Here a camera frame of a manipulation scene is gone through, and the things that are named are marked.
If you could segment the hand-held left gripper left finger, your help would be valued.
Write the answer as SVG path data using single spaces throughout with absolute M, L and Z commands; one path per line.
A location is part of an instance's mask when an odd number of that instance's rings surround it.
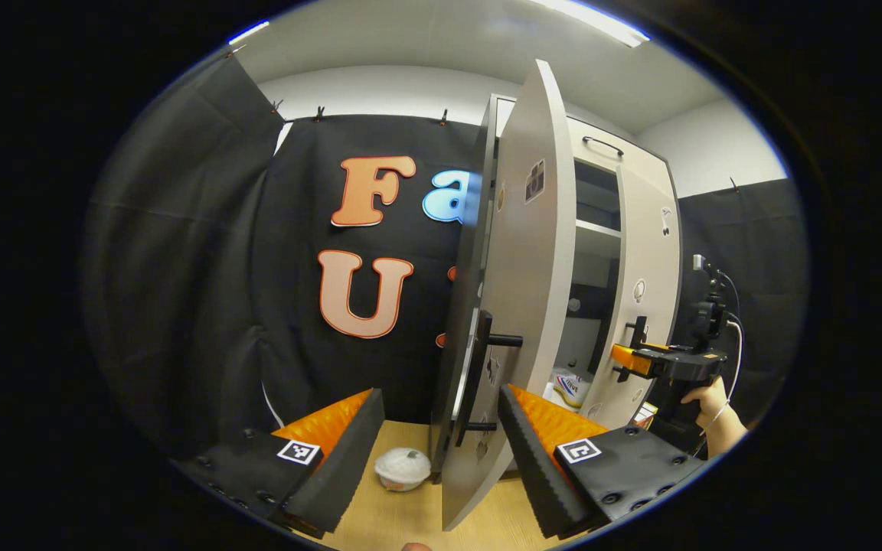
M 243 429 L 174 466 L 238 509 L 308 536 L 333 533 L 385 419 L 371 388 L 265 433 Z

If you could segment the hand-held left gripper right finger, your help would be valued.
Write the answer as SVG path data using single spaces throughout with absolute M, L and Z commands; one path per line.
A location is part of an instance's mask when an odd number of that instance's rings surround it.
M 640 426 L 604 429 L 512 384 L 499 422 L 543 536 L 602 529 L 672 495 L 706 467 Z

